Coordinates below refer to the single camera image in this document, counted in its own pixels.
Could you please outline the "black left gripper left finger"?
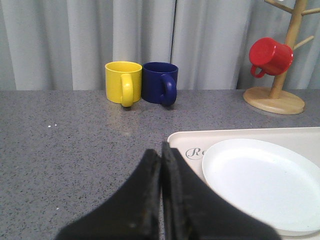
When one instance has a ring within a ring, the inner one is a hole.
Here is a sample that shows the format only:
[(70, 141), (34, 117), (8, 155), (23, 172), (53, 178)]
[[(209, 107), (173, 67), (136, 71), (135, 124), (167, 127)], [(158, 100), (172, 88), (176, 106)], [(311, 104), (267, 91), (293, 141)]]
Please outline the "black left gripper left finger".
[(65, 226), (58, 240), (157, 240), (161, 158), (144, 152), (127, 181), (101, 206)]

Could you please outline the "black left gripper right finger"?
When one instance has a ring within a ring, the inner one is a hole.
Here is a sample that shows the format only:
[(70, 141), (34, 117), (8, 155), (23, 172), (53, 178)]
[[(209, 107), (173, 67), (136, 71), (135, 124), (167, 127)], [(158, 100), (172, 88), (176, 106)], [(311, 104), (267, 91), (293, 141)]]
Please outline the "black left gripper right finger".
[(167, 240), (278, 240), (269, 225), (210, 189), (176, 148), (162, 144), (161, 184)]

